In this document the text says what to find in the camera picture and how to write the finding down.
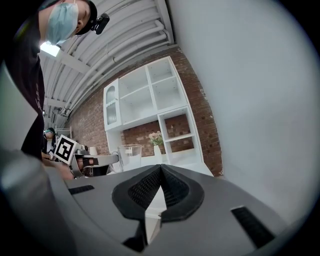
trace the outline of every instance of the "glass cabinet door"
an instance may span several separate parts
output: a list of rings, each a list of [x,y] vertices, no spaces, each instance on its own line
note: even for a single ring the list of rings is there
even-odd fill
[[[106,131],[122,125],[119,106],[119,79],[103,90],[103,119]]]

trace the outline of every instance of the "white shelving unit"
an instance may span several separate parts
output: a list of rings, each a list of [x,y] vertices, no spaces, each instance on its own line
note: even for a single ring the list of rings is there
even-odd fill
[[[180,115],[186,115],[190,133],[169,137],[166,119]],[[183,166],[203,162],[195,119],[170,57],[140,67],[104,88],[103,118],[110,150],[121,144],[121,131],[158,120],[165,163]],[[172,152],[171,143],[186,138],[192,138],[194,148]]]

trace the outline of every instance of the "brick wall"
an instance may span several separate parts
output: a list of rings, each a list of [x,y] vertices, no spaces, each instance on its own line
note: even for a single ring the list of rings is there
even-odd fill
[[[104,128],[103,114],[103,90],[113,80],[120,78],[131,71],[158,59],[171,56],[172,61],[179,73],[199,133],[202,153],[205,164],[215,176],[222,171],[221,149],[215,121],[204,90],[192,69],[189,61],[179,47],[174,47],[146,57],[133,65],[121,70],[107,80],[94,94],[92,94],[82,106],[80,106],[66,123],[66,127],[72,126],[72,136],[82,145],[97,147],[98,154],[108,154],[108,142]],[[166,120],[169,136],[175,137],[188,132],[185,116],[176,116]],[[160,130],[157,121],[147,123],[123,131],[122,142],[126,144],[141,144],[144,156],[152,156],[153,146],[149,142],[148,135]],[[182,139],[173,142],[172,149],[180,151],[193,148],[192,140]]]
[[[178,115],[165,120],[168,137],[173,138],[184,134],[189,134],[189,125],[185,114]],[[149,134],[160,131],[158,121],[149,122],[123,131],[121,136],[122,144],[139,144],[142,145],[142,156],[154,156],[154,146],[150,143]],[[171,143],[172,152],[193,149],[192,138],[185,138]],[[159,145],[162,154],[165,154],[164,145]]]

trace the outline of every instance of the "fluorescent light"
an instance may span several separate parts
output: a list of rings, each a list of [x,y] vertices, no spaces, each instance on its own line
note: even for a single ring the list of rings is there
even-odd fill
[[[56,45],[51,45],[49,43],[44,42],[41,44],[40,49],[53,57],[56,57],[58,52],[60,51],[60,48]]]

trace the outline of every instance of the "black rubber pad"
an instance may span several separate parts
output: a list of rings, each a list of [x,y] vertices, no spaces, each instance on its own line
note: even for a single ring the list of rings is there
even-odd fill
[[[74,194],[79,194],[79,193],[86,192],[89,190],[94,190],[94,189],[95,188],[92,185],[85,185],[85,186],[78,186],[78,187],[74,187],[74,188],[69,188],[69,192],[71,195],[74,195]]]
[[[235,208],[231,212],[257,248],[266,245],[275,238],[246,207]]]

